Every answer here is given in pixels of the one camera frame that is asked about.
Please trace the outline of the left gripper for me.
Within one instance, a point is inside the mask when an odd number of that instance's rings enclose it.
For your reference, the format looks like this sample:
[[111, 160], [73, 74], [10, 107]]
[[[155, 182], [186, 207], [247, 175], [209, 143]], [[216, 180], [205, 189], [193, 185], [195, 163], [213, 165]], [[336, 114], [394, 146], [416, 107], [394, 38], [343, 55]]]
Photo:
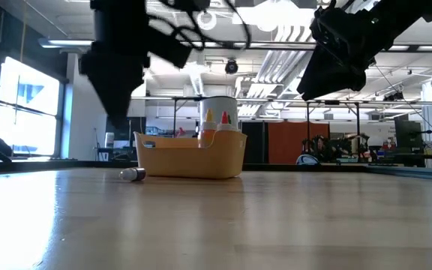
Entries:
[[102, 71], [122, 73], [88, 77], [109, 120], [117, 128], [126, 121], [132, 92], [143, 84], [141, 77], [124, 74], [142, 76], [150, 65], [150, 59], [146, 52], [136, 55], [117, 53], [99, 41], [92, 42], [89, 50], [80, 56], [80, 73], [83, 75]]

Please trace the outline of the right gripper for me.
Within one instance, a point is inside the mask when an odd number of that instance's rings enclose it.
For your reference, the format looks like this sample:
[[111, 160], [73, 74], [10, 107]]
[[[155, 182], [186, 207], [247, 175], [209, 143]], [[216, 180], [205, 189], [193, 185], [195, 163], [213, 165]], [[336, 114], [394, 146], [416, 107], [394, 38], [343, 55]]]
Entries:
[[362, 40], [352, 31], [316, 22], [313, 37], [333, 58], [311, 58], [297, 87], [304, 101], [344, 89], [359, 92], [366, 84], [364, 70], [376, 63], [362, 51]]

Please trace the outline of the small food coloring bottle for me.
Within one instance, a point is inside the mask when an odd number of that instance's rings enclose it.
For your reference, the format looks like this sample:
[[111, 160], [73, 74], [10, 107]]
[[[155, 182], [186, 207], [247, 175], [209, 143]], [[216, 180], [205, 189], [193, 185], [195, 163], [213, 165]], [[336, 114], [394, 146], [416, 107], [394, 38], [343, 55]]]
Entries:
[[123, 169], [119, 178], [129, 182], [142, 182], [146, 178], [146, 170], [138, 167]]

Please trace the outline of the yellow plastic basket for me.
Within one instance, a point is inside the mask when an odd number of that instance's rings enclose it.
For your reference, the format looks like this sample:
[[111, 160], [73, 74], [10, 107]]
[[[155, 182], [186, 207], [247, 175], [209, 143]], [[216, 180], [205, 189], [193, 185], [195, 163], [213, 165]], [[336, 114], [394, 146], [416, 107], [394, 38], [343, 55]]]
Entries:
[[238, 131], [217, 131], [207, 148], [197, 138], [134, 137], [138, 165], [148, 176], [229, 179], [242, 172], [247, 136]]

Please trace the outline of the large red food coloring bottle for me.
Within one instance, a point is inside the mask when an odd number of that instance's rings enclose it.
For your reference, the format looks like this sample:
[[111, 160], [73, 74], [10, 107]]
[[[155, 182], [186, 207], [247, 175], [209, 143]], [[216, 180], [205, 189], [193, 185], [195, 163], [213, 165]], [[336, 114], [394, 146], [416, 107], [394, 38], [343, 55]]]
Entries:
[[217, 125], [217, 131], [239, 131], [237, 127], [233, 126], [232, 120], [227, 111], [223, 111], [220, 123]]

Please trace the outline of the black shelf cabinet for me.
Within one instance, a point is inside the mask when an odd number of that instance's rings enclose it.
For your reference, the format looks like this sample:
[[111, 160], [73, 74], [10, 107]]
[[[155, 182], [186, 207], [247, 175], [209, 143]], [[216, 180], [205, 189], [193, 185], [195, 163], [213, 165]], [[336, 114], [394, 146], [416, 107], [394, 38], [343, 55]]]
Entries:
[[106, 119], [106, 132], [114, 134], [112, 159], [121, 161], [137, 161], [135, 133], [146, 132], [146, 117], [128, 117], [124, 124], [115, 126]]

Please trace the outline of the orange partition panel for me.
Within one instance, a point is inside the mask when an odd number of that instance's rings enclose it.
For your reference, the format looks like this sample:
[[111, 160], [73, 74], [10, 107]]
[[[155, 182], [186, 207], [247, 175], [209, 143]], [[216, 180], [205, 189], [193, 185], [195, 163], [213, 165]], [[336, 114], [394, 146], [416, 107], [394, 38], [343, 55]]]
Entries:
[[307, 122], [272, 122], [268, 124], [268, 162], [270, 164], [296, 164], [302, 153], [303, 141], [316, 135], [329, 136], [329, 124]]

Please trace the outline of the blue and white ball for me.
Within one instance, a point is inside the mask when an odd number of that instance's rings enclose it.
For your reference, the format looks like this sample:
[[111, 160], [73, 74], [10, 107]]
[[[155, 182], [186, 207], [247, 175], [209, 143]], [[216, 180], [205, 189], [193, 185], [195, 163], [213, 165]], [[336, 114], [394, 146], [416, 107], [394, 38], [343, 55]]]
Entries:
[[319, 160], [314, 157], [313, 155], [310, 154], [301, 154], [296, 163], [296, 165], [298, 166], [316, 166], [316, 165], [320, 165]]

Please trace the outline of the large bright window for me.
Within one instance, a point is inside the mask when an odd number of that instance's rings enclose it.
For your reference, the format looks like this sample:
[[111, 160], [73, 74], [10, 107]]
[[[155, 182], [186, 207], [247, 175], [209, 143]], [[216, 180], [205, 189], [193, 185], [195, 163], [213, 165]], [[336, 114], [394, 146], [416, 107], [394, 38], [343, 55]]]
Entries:
[[56, 152], [60, 82], [7, 57], [0, 73], [0, 139], [13, 155]]

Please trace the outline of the black computer monitor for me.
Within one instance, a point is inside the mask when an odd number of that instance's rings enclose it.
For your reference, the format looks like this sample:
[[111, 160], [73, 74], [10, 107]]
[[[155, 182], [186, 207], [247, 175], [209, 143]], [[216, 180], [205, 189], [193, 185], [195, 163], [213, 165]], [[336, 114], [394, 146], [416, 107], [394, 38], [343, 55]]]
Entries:
[[398, 148], [421, 149], [423, 147], [420, 123], [415, 121], [397, 120], [395, 122], [395, 131]]

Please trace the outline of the black partition panel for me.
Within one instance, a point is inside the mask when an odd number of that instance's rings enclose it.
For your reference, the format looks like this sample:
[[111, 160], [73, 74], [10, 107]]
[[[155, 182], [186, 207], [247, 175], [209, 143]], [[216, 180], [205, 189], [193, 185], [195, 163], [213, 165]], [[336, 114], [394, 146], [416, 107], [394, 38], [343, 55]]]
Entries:
[[246, 121], [241, 124], [241, 131], [247, 136], [243, 163], [267, 164], [269, 162], [268, 123]]

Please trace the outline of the white cylindrical canister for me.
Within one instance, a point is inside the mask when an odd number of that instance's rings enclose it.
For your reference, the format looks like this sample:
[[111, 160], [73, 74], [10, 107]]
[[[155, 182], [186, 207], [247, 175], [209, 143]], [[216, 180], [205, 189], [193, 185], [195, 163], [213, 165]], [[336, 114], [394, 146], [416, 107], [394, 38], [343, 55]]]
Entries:
[[239, 129], [238, 102], [235, 98], [228, 96], [204, 97], [199, 102], [200, 122], [202, 122], [205, 118], [206, 111], [209, 108], [212, 109], [214, 121], [217, 124], [221, 122], [221, 116], [223, 111], [227, 111], [228, 114], [234, 118], [235, 127]]

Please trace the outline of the black metal gantry frame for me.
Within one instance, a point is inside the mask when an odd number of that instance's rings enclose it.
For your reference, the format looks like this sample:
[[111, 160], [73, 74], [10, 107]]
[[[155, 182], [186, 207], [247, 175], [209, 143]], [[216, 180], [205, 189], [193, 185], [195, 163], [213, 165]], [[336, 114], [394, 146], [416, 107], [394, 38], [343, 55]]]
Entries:
[[342, 106], [344, 105], [349, 111], [351, 111], [356, 117], [356, 147], [357, 150], [357, 162], [360, 163], [361, 159], [361, 151], [360, 151], [360, 143], [361, 143], [361, 119], [360, 119], [360, 105], [358, 102], [352, 102], [348, 100], [308, 100], [306, 101], [306, 109], [307, 109], [307, 134], [310, 134], [310, 105], [315, 103], [317, 106], [325, 105], [325, 106]]

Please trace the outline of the black aluminium table frame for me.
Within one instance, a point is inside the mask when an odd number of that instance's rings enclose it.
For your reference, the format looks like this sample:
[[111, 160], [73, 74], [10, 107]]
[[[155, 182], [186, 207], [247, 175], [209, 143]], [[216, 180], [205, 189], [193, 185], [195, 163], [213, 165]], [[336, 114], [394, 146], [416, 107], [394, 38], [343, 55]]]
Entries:
[[[64, 170], [70, 168], [105, 168], [124, 169], [137, 167], [137, 162], [106, 162], [84, 160], [43, 160], [27, 161], [15, 160], [14, 162], [1, 162], [0, 173], [26, 173], [31, 171]], [[243, 171], [255, 172], [319, 172], [319, 173], [373, 173], [390, 176], [412, 177], [420, 179], [432, 179], [432, 169], [405, 166], [374, 166], [358, 163], [350, 165], [289, 165], [289, 164], [265, 164], [245, 163]]]

